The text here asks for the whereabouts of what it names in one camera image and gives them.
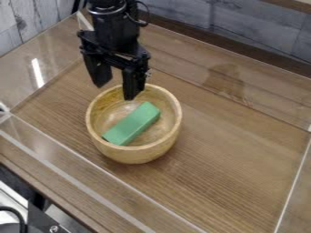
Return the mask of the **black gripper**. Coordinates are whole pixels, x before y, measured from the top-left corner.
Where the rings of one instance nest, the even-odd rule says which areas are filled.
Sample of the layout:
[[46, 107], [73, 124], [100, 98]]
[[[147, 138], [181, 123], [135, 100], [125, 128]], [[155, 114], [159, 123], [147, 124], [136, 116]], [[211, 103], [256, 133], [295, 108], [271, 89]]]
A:
[[123, 70], [123, 94], [133, 100], [144, 90], [149, 53], [139, 43], [140, 28], [148, 22], [139, 17], [140, 0], [88, 0], [93, 30], [80, 30], [80, 51], [93, 85], [101, 88], [112, 80], [112, 66]]

